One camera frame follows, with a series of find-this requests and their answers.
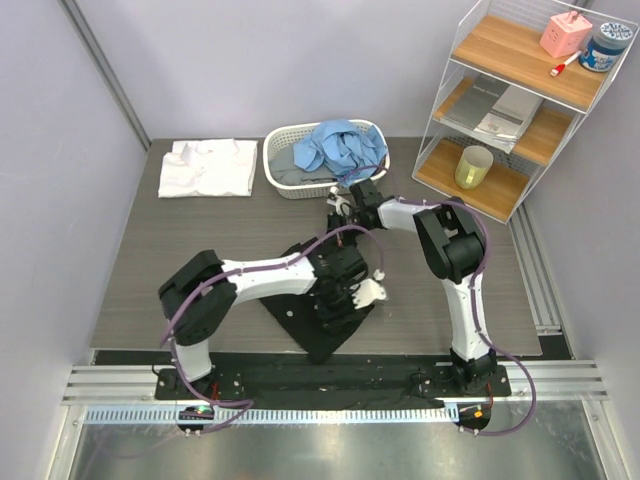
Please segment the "pink cube power strip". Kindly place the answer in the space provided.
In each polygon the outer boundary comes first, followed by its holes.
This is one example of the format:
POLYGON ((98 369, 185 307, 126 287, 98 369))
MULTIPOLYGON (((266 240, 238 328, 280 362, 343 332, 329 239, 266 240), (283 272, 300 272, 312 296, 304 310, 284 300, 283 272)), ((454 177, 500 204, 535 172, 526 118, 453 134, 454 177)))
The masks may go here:
POLYGON ((593 24, 577 10, 554 15, 541 35, 540 46, 553 58, 575 53, 593 24))

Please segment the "black long sleeve shirt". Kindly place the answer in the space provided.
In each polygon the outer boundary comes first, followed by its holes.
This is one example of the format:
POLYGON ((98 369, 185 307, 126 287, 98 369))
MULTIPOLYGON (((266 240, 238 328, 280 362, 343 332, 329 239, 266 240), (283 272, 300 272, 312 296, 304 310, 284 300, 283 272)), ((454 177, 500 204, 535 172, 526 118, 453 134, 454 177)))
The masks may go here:
POLYGON ((326 362, 374 309, 357 309, 352 294, 367 278, 368 265, 357 246, 334 240, 314 249, 308 259, 318 278, 304 294, 263 297, 260 303, 302 348, 309 360, 326 362))

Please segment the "white plastic laundry basket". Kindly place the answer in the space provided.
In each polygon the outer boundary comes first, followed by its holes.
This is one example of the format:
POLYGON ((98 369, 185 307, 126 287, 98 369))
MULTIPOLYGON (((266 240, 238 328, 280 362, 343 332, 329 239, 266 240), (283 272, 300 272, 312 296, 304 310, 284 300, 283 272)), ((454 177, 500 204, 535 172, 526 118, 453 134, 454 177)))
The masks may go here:
POLYGON ((336 119, 279 127, 263 144, 267 181, 289 200, 319 198, 332 187, 382 178, 390 153, 377 125, 362 119, 336 119))

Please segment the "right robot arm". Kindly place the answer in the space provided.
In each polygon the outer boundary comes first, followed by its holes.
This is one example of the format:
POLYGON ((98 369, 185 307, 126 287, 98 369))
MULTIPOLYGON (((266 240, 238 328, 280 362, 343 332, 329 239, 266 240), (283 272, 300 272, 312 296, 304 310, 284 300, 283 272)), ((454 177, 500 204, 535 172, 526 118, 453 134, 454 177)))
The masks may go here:
POLYGON ((451 325, 451 380, 472 395, 497 372, 496 349, 486 328, 482 298, 487 234, 473 210, 451 197, 439 203, 385 198, 370 180, 350 187, 351 200, 333 186, 327 203, 345 224, 367 230, 402 230, 417 235, 427 266, 442 281, 451 325))

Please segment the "grey shirt in basket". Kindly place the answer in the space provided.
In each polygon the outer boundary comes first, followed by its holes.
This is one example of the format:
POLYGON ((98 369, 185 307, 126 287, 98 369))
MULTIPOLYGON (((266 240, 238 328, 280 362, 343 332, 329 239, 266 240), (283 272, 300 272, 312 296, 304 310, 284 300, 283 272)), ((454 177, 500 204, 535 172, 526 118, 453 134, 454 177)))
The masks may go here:
POLYGON ((311 184, 334 183, 335 174, 325 165, 316 170, 306 171, 294 164, 292 149, 279 151, 267 162, 272 178, 284 186, 303 186, 311 184))

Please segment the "white grey booklet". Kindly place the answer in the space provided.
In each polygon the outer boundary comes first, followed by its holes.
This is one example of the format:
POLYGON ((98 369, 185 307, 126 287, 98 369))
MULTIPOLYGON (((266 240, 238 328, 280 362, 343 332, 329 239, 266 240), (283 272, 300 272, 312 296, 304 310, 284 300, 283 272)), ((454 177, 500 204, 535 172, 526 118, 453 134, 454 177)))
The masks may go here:
POLYGON ((487 144, 510 153, 534 119, 542 98, 509 85, 474 132, 487 144))

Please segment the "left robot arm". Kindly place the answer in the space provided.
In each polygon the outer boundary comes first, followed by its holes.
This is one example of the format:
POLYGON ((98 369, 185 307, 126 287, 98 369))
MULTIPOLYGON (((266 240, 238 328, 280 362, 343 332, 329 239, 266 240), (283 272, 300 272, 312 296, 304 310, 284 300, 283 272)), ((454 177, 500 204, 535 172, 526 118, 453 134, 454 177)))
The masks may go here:
POLYGON ((158 290, 179 388, 193 399, 211 391, 209 339, 233 307, 254 300, 311 362, 327 361, 386 297, 384 276, 354 246, 297 245, 285 256, 249 262, 199 252, 158 290))

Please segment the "blue patterned jar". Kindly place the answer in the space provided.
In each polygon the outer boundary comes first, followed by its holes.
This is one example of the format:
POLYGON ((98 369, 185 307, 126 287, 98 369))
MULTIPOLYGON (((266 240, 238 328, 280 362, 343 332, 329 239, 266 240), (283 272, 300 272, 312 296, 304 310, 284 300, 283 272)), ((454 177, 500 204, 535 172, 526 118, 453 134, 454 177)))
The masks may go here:
POLYGON ((620 22, 605 22, 594 30, 579 57, 580 65, 592 72, 612 69, 634 38, 634 30, 620 22))

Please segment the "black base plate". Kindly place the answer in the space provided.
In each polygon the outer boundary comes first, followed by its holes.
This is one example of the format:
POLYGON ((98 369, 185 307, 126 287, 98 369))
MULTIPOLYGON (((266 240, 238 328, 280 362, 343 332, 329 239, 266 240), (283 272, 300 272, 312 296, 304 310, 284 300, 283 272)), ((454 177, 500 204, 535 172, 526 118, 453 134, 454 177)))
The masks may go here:
POLYGON ((218 353, 192 393, 170 367, 153 367, 154 398, 265 410, 392 410, 436 408, 453 398, 506 398, 506 369, 463 387, 442 356, 336 354, 314 364, 301 354, 218 353))

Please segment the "folded white shirt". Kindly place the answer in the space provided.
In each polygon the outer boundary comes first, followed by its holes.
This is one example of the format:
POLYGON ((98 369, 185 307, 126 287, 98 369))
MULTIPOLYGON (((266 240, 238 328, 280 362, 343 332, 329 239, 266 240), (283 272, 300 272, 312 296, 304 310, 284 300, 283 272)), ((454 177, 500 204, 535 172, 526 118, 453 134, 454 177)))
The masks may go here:
POLYGON ((158 197, 250 197, 257 153, 255 140, 174 141, 162 158, 158 197))

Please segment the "aluminium frame rail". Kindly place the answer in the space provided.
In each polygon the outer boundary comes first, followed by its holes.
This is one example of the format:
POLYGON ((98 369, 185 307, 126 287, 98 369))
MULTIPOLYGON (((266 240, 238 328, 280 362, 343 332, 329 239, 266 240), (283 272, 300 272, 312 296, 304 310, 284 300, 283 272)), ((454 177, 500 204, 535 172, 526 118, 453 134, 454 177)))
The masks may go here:
MULTIPOLYGON (((609 398, 596 363, 592 360, 526 361, 525 370, 505 362, 512 398, 525 399, 531 388, 525 375, 534 380, 540 401, 606 400, 609 398)), ((145 366, 76 366, 63 394, 66 403, 149 402, 156 376, 145 366)))

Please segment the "blue crumpled shirt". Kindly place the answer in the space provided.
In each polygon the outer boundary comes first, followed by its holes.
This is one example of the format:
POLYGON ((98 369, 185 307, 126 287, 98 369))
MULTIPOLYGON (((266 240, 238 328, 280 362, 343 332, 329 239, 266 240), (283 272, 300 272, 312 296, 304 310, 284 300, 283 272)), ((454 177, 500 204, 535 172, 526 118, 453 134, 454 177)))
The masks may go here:
POLYGON ((294 164, 306 171, 328 167, 341 186, 375 175, 385 163, 388 147, 373 125, 362 130, 346 120, 321 122, 293 144, 294 164))

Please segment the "yellow translucent cup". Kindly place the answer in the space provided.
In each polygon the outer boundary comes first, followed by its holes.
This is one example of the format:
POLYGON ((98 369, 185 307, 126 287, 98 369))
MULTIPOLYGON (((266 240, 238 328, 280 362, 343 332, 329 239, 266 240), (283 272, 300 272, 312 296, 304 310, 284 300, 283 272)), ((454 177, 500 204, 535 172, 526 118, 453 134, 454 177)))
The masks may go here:
POLYGON ((483 146, 472 145, 463 149, 454 180, 462 189, 474 189, 485 179, 493 166, 492 152, 483 146))

